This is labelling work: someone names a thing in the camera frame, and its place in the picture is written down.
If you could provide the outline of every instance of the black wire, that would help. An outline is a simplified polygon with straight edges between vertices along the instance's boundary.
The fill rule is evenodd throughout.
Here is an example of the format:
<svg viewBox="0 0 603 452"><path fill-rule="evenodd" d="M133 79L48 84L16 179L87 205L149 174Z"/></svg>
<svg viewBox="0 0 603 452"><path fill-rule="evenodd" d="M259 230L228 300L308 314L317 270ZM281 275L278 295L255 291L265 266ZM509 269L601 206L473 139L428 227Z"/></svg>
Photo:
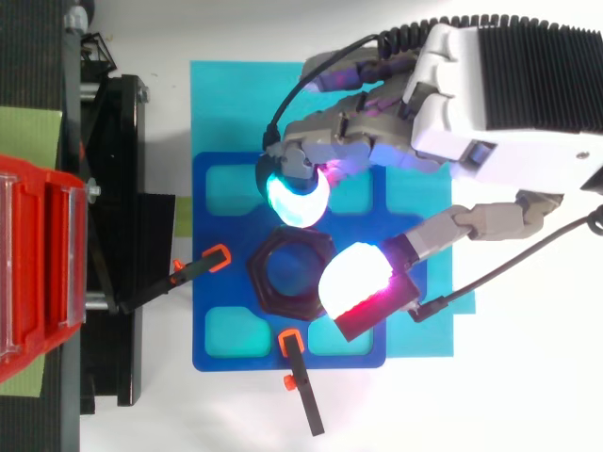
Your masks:
<svg viewBox="0 0 603 452"><path fill-rule="evenodd" d="M349 46L344 47L343 49L335 52L329 59L316 66L316 68L313 71L309 72L303 79L301 79L295 86L295 88L292 89L291 92L289 92L289 94L285 97L278 110L276 110L276 113L274 113L274 117L272 118L272 122L270 123L270 125L276 125L279 119L281 119L281 117L283 116L283 113L285 113L286 108L289 106L289 104L291 104L291 101L293 101L295 96L300 93L303 87L305 87L308 83L313 81L324 71L333 66L341 58L346 57L347 55L351 54L354 50L357 50L365 44L368 44L372 40L377 40L377 38L379 38L378 35L368 35L362 38L361 40L358 40L357 42L350 44Z"/></svg>
<svg viewBox="0 0 603 452"><path fill-rule="evenodd" d="M450 302L454 301L455 299L459 299L463 295L473 292L478 287L483 286L484 284L492 281L497 276L500 276L505 271L507 271L507 270L513 268L514 266L516 266L517 264L520 264L521 262L525 261L530 256L532 256L534 253L540 251L546 245L549 245L551 242L557 240L559 237L566 235L567 233L571 233L576 228L582 226L583 224L586 224L587 219L588 219L588 217L584 217L584 218L577 219L576 221L572 221L571 223L569 223L569 224L563 226L562 228L558 229L557 231L555 231L553 234L548 235L547 237L543 238L540 242L532 245L527 250L520 252L513 259L505 262L502 266L495 268L490 273L483 275L481 278L479 278L478 280L475 280L471 284L466 285L462 289L459 289L456 292L453 292L450 295L447 295L445 297L440 297L439 300L444 301L445 303L450 303Z"/></svg>
<svg viewBox="0 0 603 452"><path fill-rule="evenodd" d="M490 273L483 275L481 278L475 280L471 284L468 284L462 289L454 291L449 295L438 297L437 299L432 299L426 303L423 303L415 311L409 311L409 314L415 322L422 322L423 320L426 320L432 315L435 315L442 311L454 300L473 292L479 287L482 287L484 284L492 281L494 278L500 276L505 271L525 261L534 253L544 248L546 245L549 245L551 242L554 242L563 235L574 231L583 224L588 224L594 233L598 235L603 235L603 205L599 206L596 210L594 210L593 213L591 213L587 217L579 218L563 226L562 228L555 231L553 234L543 238L541 241L532 245L527 250L520 252L510 261L507 261L502 266L495 268Z"/></svg>

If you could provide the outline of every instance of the white table surface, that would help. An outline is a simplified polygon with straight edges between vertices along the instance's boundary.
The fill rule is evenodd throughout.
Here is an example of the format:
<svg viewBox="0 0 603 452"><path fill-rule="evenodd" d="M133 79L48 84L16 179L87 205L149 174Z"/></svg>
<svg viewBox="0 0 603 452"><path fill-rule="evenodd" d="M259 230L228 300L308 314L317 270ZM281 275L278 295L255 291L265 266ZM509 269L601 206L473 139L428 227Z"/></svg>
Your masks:
<svg viewBox="0 0 603 452"><path fill-rule="evenodd" d="M189 195L189 62L302 61L365 34L432 16L516 13L603 28L590 2L408 0L97 0L121 73L151 89L146 189ZM513 190L455 183L454 200L510 200ZM546 231L601 204L566 197ZM463 242L455 285L524 249ZM174 255L191 256L176 239ZM312 438L283 371L201 373L191 362L192 289L144 311L142 397L117 408L97 398L81 450L111 451L603 451L603 240L567 236L477 293L456 316L455 356L393 359L380 369L312 371L327 433Z"/></svg>

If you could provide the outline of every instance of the screw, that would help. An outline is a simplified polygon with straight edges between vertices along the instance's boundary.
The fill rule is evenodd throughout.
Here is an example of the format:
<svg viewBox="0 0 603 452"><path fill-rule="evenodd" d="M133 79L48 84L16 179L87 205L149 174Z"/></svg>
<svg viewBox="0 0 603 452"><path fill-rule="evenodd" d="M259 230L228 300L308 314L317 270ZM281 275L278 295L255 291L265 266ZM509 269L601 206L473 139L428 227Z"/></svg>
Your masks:
<svg viewBox="0 0 603 452"><path fill-rule="evenodd" d="M86 184L86 193L88 194L88 202L94 204L96 197L101 196L101 188L96 185L96 180L92 177Z"/></svg>
<svg viewBox="0 0 603 452"><path fill-rule="evenodd" d="M63 18L65 29L78 35L83 35L88 31L88 14L84 7L77 5L69 8Z"/></svg>
<svg viewBox="0 0 603 452"><path fill-rule="evenodd" d="M151 101L151 92L149 91L148 87L140 87L139 101L142 104L148 104Z"/></svg>

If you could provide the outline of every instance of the black cable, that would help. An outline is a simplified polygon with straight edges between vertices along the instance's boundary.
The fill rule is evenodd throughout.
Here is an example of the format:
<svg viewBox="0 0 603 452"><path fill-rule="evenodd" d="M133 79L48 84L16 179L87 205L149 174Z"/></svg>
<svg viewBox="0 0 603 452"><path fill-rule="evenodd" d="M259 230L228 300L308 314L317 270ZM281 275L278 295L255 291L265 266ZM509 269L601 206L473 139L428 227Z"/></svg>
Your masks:
<svg viewBox="0 0 603 452"><path fill-rule="evenodd" d="M423 320L431 317L432 315L439 313L454 300L459 299L460 297L467 295L470 292L473 292L475 289L492 281L494 278L500 276L505 271L525 261L534 253L544 248L546 245L549 245L551 242L557 240L561 236L574 231L583 224L588 224L591 231L593 231L597 235L603 236L603 205L599 206L593 213L591 213L587 217L579 218L563 226L562 228L555 231L553 234L548 235L538 243L532 245L527 250L524 250L523 252L517 254L513 259L507 261L502 266L495 268L490 273L487 273L486 275L475 280L471 284L466 285L462 289L452 292L450 295L438 297L437 299L433 299L431 301L428 301L427 303L422 304L416 311L410 311L411 317L415 322L422 322Z"/></svg>
<svg viewBox="0 0 603 452"><path fill-rule="evenodd" d="M358 40L357 42L350 44L347 47L344 47L343 49L335 52L329 59L316 66L313 71L309 72L304 78L302 78L298 82L298 84L287 94L285 99L281 102L280 106L276 110L276 113L274 113L274 117L272 117L272 121L266 128L266 133L264 134L263 142L264 150L266 150L268 146L281 140L281 136L278 131L278 121L283 116L283 113L285 113L285 110L287 109L289 104L291 104L291 101L295 99L295 96L297 96L308 83L313 81L324 71L333 66L341 58L346 57L347 55L351 54L354 50L361 48L365 44L368 44L369 42L371 42L372 40L376 40L377 38L379 38L377 35L368 35L362 38L361 40Z"/></svg>

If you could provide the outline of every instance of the black bracket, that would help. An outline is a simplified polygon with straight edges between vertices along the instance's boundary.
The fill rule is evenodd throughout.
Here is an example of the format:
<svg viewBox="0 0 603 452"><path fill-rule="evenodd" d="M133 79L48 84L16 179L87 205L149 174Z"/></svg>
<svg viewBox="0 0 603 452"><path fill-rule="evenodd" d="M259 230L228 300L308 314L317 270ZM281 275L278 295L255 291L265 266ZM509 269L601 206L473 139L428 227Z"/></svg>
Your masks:
<svg viewBox="0 0 603 452"><path fill-rule="evenodd" d="M305 415L308 418L310 431L312 431L312 436L318 436L324 433L324 426L322 425L322 419L320 418L314 391L312 391L308 370L303 360L302 344L300 344L301 337L298 334L287 333L288 331L284 331L281 333L281 336L279 336L279 341L282 340L283 344L282 352L285 357L289 359L291 370L293 371L293 381L290 379L291 376L286 376L285 386L289 390L293 390L297 387L300 392L301 403L303 404Z"/></svg>
<svg viewBox="0 0 603 452"><path fill-rule="evenodd" d="M230 256L223 249L213 250L197 261L191 262L181 268L176 268L176 271L167 278L162 278L150 286L139 290L132 298L121 302L120 309L125 314L130 314L149 301L167 294L173 288L188 283L218 266L228 265L229 263Z"/></svg>

